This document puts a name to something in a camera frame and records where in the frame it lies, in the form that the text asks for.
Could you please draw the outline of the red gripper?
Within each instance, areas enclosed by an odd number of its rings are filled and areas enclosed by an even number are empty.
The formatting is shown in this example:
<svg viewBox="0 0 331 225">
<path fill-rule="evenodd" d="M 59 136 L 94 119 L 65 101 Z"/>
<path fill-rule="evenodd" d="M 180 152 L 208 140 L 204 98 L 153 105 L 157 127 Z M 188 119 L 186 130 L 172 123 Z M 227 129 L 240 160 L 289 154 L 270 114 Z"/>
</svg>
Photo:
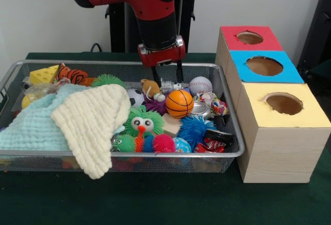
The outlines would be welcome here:
<svg viewBox="0 0 331 225">
<path fill-rule="evenodd" d="M 176 62 L 177 83 L 182 83 L 183 81 L 182 61 L 179 60 L 182 60 L 185 57 L 186 54 L 185 45 L 179 47 L 170 47 L 165 50 L 151 51 L 145 48 L 143 44 L 139 44 L 138 53 L 143 65 L 151 68 L 154 81 L 158 85 L 161 85 L 161 79 L 157 73 L 156 66 L 158 64 L 166 63 L 166 62 Z"/>
</svg>

